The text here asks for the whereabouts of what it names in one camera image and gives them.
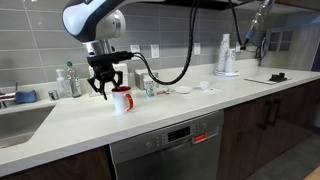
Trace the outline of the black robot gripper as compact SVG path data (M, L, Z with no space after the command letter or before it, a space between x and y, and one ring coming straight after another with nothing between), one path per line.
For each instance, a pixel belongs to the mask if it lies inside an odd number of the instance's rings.
M95 92L100 93L104 99L107 100L107 95L104 91L104 85L107 82L112 82L114 88L118 90L123 84L123 72L115 71L113 65L118 64L120 61L130 60L132 57L133 53L128 51L120 51L88 57L87 62L94 70L94 76L87 79L92 89ZM99 88L95 85L96 80L100 82Z

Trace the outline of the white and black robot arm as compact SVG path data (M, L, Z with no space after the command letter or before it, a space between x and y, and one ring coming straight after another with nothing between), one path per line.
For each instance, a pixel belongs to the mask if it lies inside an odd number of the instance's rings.
M123 72L115 71L114 64L130 60L134 54L115 52L109 40L120 37L126 30L122 6L137 2L163 2L164 0L70 0L62 12L65 30L80 41L87 51L87 62L94 75L87 79L92 89L107 98L105 84L115 89L123 84Z

